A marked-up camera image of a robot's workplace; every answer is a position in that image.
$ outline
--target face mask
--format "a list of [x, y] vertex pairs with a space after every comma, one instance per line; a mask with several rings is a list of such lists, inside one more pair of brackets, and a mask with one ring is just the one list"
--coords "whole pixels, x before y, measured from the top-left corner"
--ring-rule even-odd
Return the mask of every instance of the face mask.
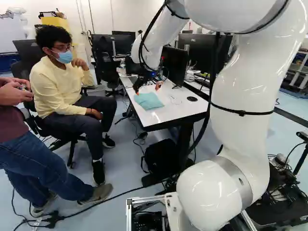
[[54, 57], [57, 61], [61, 62], [62, 64], [68, 64], [73, 60], [73, 54], [70, 50], [66, 52], [55, 52], [59, 55], [59, 58]]

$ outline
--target hand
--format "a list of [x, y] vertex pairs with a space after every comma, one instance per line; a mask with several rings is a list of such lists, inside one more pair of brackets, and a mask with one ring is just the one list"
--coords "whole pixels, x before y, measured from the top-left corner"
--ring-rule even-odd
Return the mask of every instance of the hand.
[[84, 71], [88, 71], [89, 70], [89, 67], [87, 65], [87, 63], [83, 60], [83, 59], [73, 59], [72, 60], [72, 66], [75, 67], [80, 67], [84, 70]]
[[5, 85], [7, 83], [11, 83], [11, 82], [16, 82], [16, 83], [19, 83], [19, 84], [25, 84], [27, 89], [29, 91], [31, 91], [30, 82], [26, 79], [13, 78], [13, 77], [0, 77], [0, 83], [2, 83], [3, 85]]
[[98, 120], [102, 120], [103, 119], [102, 113], [100, 113], [99, 111], [97, 111], [95, 109], [87, 108], [86, 115], [93, 115]]
[[33, 100], [33, 93], [17, 87], [20, 87], [18, 82], [9, 82], [0, 88], [0, 105], [13, 106]]

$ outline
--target chair wheel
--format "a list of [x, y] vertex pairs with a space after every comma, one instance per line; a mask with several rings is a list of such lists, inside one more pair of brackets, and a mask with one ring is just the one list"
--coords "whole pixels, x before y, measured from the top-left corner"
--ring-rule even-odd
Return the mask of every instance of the chair wheel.
[[75, 168], [76, 163], [73, 161], [71, 166], [69, 167], [70, 169], [74, 169]]

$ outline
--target maroon shirt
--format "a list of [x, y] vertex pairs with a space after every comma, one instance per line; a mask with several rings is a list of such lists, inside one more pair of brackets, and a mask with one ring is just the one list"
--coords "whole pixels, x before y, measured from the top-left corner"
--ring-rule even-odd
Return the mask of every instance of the maroon shirt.
[[13, 140], [29, 131], [22, 112], [13, 106], [0, 106], [0, 143]]

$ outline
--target yellow shirt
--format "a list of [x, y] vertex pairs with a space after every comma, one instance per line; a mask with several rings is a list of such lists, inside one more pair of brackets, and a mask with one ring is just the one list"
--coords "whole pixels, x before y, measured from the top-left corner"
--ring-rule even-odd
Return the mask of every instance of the yellow shirt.
[[35, 64], [30, 73], [31, 89], [39, 117], [45, 118], [53, 112], [62, 115], [84, 115], [85, 107], [74, 106], [80, 99], [81, 85], [92, 86], [89, 71], [66, 64], [66, 70], [56, 67], [45, 56]]

